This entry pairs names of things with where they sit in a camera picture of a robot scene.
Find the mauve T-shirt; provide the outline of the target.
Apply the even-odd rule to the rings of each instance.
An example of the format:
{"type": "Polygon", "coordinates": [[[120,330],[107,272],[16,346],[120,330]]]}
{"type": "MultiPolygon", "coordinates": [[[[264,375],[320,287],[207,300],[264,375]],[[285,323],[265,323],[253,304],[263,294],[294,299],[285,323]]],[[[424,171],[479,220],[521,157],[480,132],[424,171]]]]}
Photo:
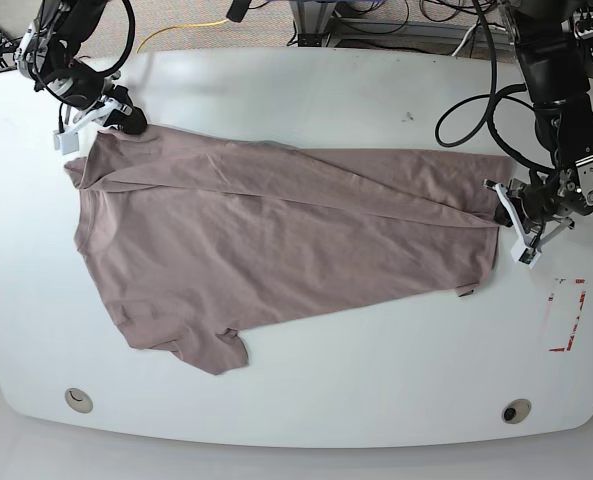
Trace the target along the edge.
{"type": "Polygon", "coordinates": [[[151,126],[65,166],[75,245],[127,344],[212,375],[240,332],[391,300],[472,293],[497,250],[503,156],[297,149],[151,126]]]}

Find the red tape rectangle marker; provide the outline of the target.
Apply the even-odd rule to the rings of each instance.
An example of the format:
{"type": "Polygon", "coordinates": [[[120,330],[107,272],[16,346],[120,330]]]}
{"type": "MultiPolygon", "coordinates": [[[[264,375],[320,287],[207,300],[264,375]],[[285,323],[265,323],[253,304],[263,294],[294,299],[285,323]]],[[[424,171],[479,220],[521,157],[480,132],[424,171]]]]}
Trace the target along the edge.
{"type": "Polygon", "coordinates": [[[547,301],[544,345],[553,353],[570,351],[580,322],[588,283],[582,278],[556,279],[547,301]]]}

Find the aluminium frame stand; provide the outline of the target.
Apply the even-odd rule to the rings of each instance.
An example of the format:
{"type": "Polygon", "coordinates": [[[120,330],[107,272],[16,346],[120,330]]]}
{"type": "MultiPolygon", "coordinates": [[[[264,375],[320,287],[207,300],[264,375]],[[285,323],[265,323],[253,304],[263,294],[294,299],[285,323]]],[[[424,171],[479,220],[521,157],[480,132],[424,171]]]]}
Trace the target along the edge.
{"type": "Polygon", "coordinates": [[[335,15],[338,13],[339,1],[289,1],[297,47],[330,47],[341,43],[335,15]]]}

